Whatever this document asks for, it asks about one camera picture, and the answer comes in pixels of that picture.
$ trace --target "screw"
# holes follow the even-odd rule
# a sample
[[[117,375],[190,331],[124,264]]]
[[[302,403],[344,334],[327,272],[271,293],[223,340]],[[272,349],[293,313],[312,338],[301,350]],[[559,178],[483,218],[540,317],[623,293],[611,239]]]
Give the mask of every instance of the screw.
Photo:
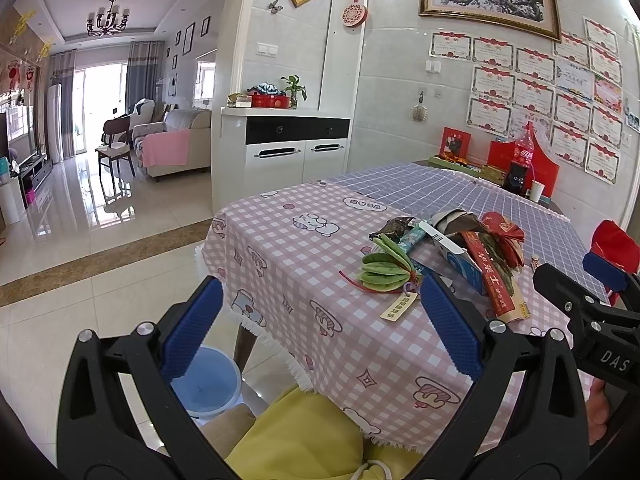
[[[86,343],[93,336],[94,336],[94,332],[92,332],[92,330],[89,330],[87,328],[85,330],[82,330],[82,332],[78,334],[78,341],[81,343]]]
[[[494,319],[491,323],[489,323],[489,330],[497,334],[504,334],[507,330],[507,326],[499,319]]]
[[[562,339],[564,339],[564,333],[562,330],[558,330],[557,328],[552,328],[549,331],[549,335],[551,336],[551,339],[555,339],[556,341],[562,341]]]
[[[154,324],[148,321],[140,323],[136,328],[136,332],[140,335],[149,335],[154,331]]]

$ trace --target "green plant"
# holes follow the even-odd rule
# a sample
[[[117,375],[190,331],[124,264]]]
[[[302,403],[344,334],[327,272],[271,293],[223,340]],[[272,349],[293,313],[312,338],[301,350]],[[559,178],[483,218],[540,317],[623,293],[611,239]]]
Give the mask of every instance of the green plant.
[[[306,101],[306,87],[300,86],[300,78],[297,75],[290,75],[289,77],[281,77],[287,82],[287,87],[284,89],[285,92],[291,92],[291,95],[294,96],[298,94],[298,92],[302,93],[302,98]]]

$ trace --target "yellow tag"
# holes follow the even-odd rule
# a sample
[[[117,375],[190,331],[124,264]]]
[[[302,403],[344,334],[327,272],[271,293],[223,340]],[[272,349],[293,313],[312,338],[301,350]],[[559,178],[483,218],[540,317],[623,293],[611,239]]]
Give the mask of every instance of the yellow tag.
[[[404,314],[404,312],[412,305],[417,297],[417,292],[409,292],[409,295],[402,293],[400,298],[395,300],[394,304],[386,309],[384,314],[380,317],[387,321],[397,321],[398,318],[402,316],[402,314]]]

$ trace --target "potted plant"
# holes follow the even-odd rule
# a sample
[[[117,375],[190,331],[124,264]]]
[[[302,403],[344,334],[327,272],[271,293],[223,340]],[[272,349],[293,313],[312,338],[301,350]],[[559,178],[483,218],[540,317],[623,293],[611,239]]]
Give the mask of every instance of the potted plant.
[[[289,77],[281,77],[287,82],[285,92],[291,92],[291,104],[289,108],[298,108],[298,92],[302,92],[302,97],[306,101],[306,87],[300,86],[300,78],[297,75],[290,75]]]

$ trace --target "plastic bucket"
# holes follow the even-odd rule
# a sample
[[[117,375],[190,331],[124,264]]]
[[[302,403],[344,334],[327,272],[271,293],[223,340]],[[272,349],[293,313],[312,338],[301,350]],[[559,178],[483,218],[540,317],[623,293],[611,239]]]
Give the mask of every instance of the plastic bucket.
[[[192,417],[207,420],[232,408],[240,397],[242,375],[236,363],[217,348],[201,346],[187,373],[171,382]]]

